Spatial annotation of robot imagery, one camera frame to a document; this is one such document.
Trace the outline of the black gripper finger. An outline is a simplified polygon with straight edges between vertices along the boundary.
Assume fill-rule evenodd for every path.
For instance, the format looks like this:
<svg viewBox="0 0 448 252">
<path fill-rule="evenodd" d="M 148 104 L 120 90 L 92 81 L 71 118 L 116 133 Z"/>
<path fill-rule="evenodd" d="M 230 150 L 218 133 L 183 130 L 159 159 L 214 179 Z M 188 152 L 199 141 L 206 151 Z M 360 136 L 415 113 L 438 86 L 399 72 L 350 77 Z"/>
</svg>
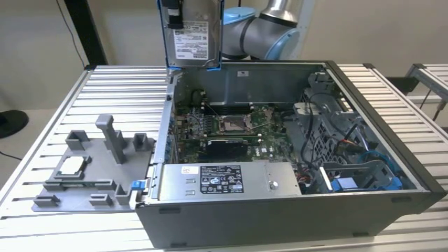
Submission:
<svg viewBox="0 0 448 252">
<path fill-rule="evenodd" d="M 170 16 L 168 28 L 183 29 L 183 0 L 168 0 L 167 1 L 167 13 Z"/>
</svg>

